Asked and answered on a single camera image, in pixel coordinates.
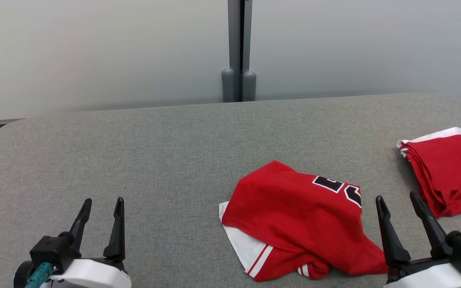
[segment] white wall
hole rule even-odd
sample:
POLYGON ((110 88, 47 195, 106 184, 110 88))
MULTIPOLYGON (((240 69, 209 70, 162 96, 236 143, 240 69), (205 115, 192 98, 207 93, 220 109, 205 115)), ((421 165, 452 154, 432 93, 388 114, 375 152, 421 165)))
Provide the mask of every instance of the white wall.
POLYGON ((0 0, 0 120, 221 102, 226 0, 0 0))
POLYGON ((461 1, 254 0, 257 100, 437 92, 461 99, 461 1))

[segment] jersey number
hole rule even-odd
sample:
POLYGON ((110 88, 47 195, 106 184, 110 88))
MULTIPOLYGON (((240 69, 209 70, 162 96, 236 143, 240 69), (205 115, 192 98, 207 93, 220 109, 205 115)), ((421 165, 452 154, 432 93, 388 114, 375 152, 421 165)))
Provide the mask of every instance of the jersey number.
MULTIPOLYGON (((327 188, 328 190, 332 191, 333 193, 339 193, 341 188, 344 186, 344 183, 339 182, 339 181, 334 181, 327 179, 325 177, 317 176, 316 179, 314 179, 313 184, 316 184, 318 186, 322 186, 323 188, 327 188)), ((350 200, 351 202, 357 204, 360 208, 362 208, 361 204, 361 197, 359 193, 359 188, 349 185, 344 188, 344 194, 346 195, 346 198, 350 200)))

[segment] folded red shirt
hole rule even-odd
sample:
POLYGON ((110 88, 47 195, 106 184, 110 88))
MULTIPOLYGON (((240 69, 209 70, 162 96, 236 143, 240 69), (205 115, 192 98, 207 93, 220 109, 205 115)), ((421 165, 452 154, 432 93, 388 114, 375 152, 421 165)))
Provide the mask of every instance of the folded red shirt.
POLYGON ((421 198, 437 217, 461 213, 461 129, 438 131, 397 143, 419 181, 421 198))
POLYGON ((273 161, 240 180, 220 219, 245 273, 256 281, 297 270, 318 279, 329 265, 382 274, 384 253, 362 230, 360 187, 298 173, 273 161))

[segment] gray table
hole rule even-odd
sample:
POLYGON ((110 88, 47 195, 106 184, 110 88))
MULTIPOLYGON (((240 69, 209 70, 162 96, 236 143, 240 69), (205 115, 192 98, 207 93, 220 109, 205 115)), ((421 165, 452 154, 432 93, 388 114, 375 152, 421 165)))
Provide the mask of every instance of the gray table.
MULTIPOLYGON (((255 283, 218 219, 238 180, 276 159, 362 188, 364 232, 381 246, 382 194, 413 258, 429 256, 408 192, 417 189, 395 147, 461 127, 461 104, 396 94, 208 104, 44 116, 0 129, 0 287, 43 236, 68 230, 93 198, 82 253, 101 257, 118 196, 126 200, 124 262, 133 287, 380 287, 385 275, 318 281, 297 273, 255 283)), ((461 215, 444 218, 461 230, 461 215)))

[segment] teal cable connector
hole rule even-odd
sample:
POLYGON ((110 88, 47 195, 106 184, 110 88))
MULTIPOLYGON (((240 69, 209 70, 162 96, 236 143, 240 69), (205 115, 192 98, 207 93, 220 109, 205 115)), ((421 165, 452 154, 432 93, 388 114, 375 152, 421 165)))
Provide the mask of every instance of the teal cable connector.
POLYGON ((28 284, 25 288, 40 288, 51 277, 53 272, 53 265, 47 262, 42 263, 28 279, 28 284))

